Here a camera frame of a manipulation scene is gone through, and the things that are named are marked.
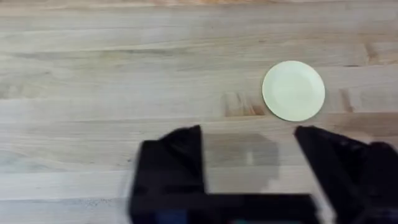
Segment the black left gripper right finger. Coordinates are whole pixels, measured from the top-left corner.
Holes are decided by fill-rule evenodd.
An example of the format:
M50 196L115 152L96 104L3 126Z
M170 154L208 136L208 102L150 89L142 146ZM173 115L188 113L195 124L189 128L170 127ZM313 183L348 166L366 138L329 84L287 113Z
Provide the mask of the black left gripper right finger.
M336 223L397 224L397 151L314 126L294 132Z

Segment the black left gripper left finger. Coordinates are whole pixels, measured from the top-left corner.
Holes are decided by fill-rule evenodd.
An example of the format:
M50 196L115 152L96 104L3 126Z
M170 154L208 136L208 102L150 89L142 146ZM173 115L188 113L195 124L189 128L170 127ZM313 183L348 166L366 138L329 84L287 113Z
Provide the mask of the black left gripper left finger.
M145 140L137 155L129 196L131 223L200 223L188 196L205 193L199 125Z

